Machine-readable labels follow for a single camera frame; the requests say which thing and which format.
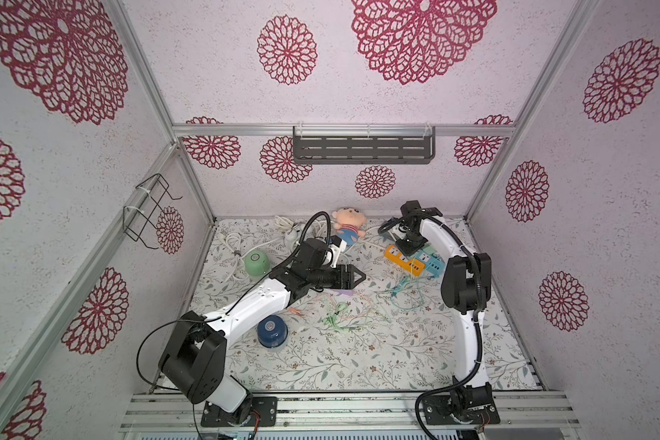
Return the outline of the orange power strip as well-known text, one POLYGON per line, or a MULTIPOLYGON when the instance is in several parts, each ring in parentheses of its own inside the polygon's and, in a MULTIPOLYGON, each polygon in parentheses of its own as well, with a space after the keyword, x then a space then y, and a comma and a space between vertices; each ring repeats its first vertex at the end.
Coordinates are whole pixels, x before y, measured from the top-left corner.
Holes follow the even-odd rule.
POLYGON ((396 247, 396 245, 390 245, 384 251, 385 258, 397 265, 404 271, 407 271, 411 276, 418 277, 425 270, 425 264, 418 260, 417 258, 407 258, 403 253, 396 247))

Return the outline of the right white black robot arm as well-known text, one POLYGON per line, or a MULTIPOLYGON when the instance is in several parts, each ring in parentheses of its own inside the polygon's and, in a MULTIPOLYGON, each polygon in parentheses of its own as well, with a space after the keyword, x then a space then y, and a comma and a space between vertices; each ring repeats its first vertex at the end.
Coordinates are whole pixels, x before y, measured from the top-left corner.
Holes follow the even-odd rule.
POLYGON ((427 438, 435 438, 421 416, 428 412, 427 400, 433 397, 448 399, 450 417, 459 424, 498 423, 493 388, 484 366, 483 328, 491 300, 491 257, 470 249, 438 209, 422 207, 416 200, 404 203, 401 216, 383 224, 379 232, 397 233, 395 245, 405 255, 431 245, 445 262, 440 294, 453 312, 458 360, 451 384, 416 398, 414 412, 421 430, 427 438))

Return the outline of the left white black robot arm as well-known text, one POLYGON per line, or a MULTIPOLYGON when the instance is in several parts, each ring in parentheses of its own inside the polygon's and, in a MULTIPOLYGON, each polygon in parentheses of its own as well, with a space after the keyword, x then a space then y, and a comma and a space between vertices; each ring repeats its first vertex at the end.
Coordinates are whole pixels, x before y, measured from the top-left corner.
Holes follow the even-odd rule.
POLYGON ((339 256, 335 242, 309 238, 236 302, 202 315, 189 311, 159 326, 172 328, 158 366, 172 383, 169 389, 193 405, 209 403, 238 420, 248 417, 252 393, 227 374, 229 348, 310 291, 352 291, 362 284, 367 275, 352 264, 339 264, 339 256))

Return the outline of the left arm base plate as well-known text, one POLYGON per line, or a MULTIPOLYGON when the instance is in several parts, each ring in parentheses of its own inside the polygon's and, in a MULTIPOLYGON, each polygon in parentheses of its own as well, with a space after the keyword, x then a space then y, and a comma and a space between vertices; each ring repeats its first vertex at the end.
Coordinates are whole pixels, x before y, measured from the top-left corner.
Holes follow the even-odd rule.
POLYGON ((245 399, 236 412, 225 412, 207 401, 203 409, 202 427, 273 427, 276 425, 279 399, 269 396, 252 396, 245 399))

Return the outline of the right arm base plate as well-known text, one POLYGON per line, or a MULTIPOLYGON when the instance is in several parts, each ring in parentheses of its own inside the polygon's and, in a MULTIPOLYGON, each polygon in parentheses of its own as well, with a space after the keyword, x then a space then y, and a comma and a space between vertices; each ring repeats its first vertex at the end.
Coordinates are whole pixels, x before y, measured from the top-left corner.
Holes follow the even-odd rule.
POLYGON ((502 419, 493 401, 467 406, 446 395, 429 396, 423 400, 427 425, 498 425, 502 419))

